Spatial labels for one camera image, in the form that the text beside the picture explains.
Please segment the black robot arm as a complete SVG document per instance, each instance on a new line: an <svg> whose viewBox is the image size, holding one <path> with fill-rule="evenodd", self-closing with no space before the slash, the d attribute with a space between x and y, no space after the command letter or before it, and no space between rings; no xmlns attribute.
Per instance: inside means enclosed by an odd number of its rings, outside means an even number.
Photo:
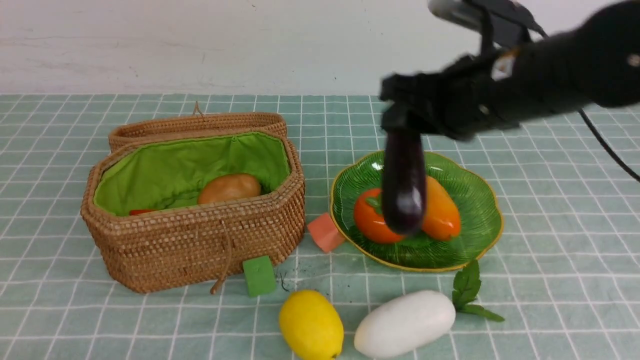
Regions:
<svg viewBox="0 0 640 360"><path fill-rule="evenodd" d="M595 104L638 104L640 3L599 9L572 30L544 34L526 7L512 0L430 0L437 17L481 36L480 52L442 71L394 74L382 80L387 133L442 135L468 141L478 133Z"/></svg>

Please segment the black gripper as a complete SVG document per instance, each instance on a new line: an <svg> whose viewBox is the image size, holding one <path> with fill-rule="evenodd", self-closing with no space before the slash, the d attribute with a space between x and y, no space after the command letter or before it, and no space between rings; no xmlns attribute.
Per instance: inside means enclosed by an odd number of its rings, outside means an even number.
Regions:
<svg viewBox="0 0 640 360"><path fill-rule="evenodd" d="M480 133L519 129L518 120L498 114L490 99L498 52L462 55L442 71L393 73L381 82L379 98L390 103L381 128L391 133L438 135L468 142Z"/></svg>

